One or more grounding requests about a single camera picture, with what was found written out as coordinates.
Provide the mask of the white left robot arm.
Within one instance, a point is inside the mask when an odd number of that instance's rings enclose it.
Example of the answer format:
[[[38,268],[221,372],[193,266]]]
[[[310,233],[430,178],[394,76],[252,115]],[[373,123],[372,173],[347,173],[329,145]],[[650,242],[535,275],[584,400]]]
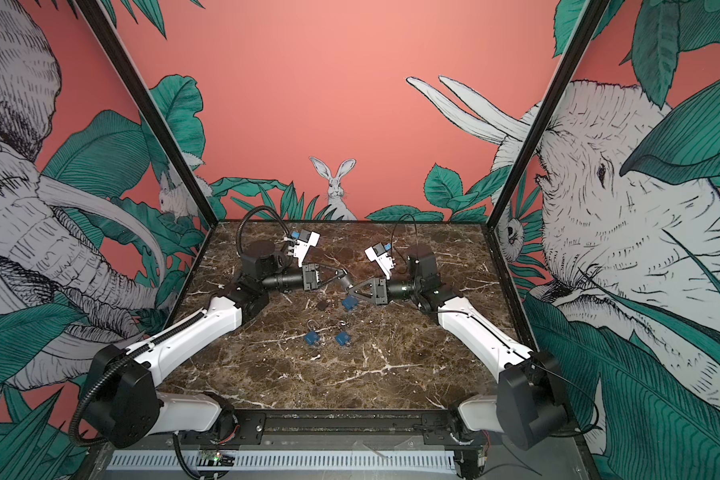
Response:
[[[305,261],[319,236],[302,230],[277,249],[255,241],[240,253],[237,279],[208,305],[160,333],[126,348],[101,349],[93,359],[69,424],[80,447],[110,443],[117,448],[162,433],[195,431],[223,445],[239,434],[234,407],[218,394],[164,394],[158,386],[206,346],[252,322],[273,291],[313,291],[330,283],[321,265]]]

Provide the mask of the small circuit board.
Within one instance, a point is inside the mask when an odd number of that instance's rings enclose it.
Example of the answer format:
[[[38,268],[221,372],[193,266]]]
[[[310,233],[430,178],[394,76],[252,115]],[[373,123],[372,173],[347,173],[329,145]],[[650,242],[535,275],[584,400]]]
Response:
[[[235,464],[235,456],[227,451],[200,451],[197,466],[203,469],[232,467]]]

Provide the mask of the black front mounting rail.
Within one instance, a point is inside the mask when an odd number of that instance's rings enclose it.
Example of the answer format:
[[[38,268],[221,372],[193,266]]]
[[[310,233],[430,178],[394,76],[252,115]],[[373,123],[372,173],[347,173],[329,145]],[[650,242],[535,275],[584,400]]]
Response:
[[[476,448],[486,436],[466,429],[448,410],[272,410],[223,411],[210,423],[189,420],[174,428],[159,426],[155,416],[85,413],[83,418],[118,448],[147,436],[179,433],[182,441],[202,446],[238,448],[261,445],[273,435],[413,435],[426,445]]]

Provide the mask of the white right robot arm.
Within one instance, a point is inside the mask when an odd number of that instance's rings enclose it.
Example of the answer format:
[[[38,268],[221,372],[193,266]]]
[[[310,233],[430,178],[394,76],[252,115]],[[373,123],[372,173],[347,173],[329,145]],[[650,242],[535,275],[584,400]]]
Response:
[[[405,255],[407,276],[394,278],[389,247],[374,245],[366,256],[384,272],[356,282],[345,273],[340,284],[348,295],[382,306],[410,301],[444,330],[459,339],[496,381],[493,394],[461,401],[453,414],[465,433],[495,432],[528,450],[548,437],[561,437],[569,424],[568,395],[559,362],[505,334],[482,315],[462,293],[446,284],[432,249],[424,244]]]

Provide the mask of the black left corner post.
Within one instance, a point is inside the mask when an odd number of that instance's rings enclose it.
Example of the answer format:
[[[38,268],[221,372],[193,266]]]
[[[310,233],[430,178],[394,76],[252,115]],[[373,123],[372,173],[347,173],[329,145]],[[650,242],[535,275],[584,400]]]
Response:
[[[217,226],[218,219],[207,201],[206,195],[201,192],[193,172],[185,162],[178,142],[123,46],[104,7],[99,1],[90,0],[77,0],[75,5],[146,120],[151,132],[155,135],[157,143],[177,170],[184,186],[198,206],[201,218],[213,229]]]

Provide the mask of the dark brown padlock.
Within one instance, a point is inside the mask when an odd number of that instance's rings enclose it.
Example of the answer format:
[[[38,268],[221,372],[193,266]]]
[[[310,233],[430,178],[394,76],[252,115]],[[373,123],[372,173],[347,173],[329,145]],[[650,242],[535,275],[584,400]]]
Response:
[[[349,273],[344,273],[338,278],[338,282],[345,291],[350,291],[354,287],[354,280]]]

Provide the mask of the black right corner post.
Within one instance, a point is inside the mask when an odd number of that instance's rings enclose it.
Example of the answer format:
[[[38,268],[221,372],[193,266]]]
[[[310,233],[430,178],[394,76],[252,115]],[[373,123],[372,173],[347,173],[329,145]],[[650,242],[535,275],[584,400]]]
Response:
[[[553,113],[557,109],[587,46],[591,42],[594,31],[603,17],[608,4],[609,2],[607,0],[591,0],[587,1],[584,5],[583,12],[578,19],[570,42],[564,51],[555,75],[531,125],[530,132],[522,144],[520,152],[507,177],[507,182],[487,221],[489,230],[493,230],[498,226],[500,217],[506,209],[512,193],[520,183],[522,174],[525,172],[528,163],[535,155],[535,150],[539,146],[541,137]]]

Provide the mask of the black corner post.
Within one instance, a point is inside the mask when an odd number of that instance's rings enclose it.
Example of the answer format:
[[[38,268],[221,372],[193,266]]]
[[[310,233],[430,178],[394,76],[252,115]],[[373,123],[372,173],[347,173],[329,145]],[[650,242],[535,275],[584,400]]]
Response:
[[[75,5],[146,120],[151,132],[155,135],[157,143],[177,170],[184,186],[198,206],[201,218],[213,229],[217,226],[218,219],[207,201],[206,195],[201,192],[193,172],[185,162],[178,142],[123,46],[104,7],[99,1],[90,0],[77,0]]]
[[[584,5],[583,12],[578,19],[570,42],[564,51],[555,75],[531,125],[530,132],[522,144],[520,152],[507,177],[507,182],[487,221],[489,230],[493,230],[498,226],[500,217],[506,209],[512,193],[520,183],[522,174],[525,172],[528,163],[535,155],[535,150],[539,146],[541,137],[553,113],[557,109],[587,46],[591,42],[594,31],[603,17],[608,4],[609,2],[607,0],[591,0],[587,1]]]

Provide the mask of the white perforated strip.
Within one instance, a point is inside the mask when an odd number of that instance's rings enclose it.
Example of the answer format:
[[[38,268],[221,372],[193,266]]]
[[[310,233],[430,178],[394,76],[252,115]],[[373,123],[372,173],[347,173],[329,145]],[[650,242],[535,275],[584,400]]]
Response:
[[[199,451],[184,455],[188,466],[200,472],[215,471],[350,471],[350,470],[411,470],[428,473],[454,473],[453,455],[445,451],[227,451],[235,456],[232,467],[197,466]],[[117,451],[107,467],[109,471],[180,471],[176,455],[171,451]]]

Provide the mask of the large blue padlock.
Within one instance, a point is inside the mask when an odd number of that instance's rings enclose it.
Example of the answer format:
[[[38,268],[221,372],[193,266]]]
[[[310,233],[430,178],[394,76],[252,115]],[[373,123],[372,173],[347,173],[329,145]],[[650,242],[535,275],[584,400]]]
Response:
[[[355,308],[359,305],[359,300],[358,300],[356,297],[352,296],[352,295],[347,295],[347,296],[341,301],[341,305],[343,306],[343,308],[344,308],[346,311],[352,311],[353,309],[355,309]]]

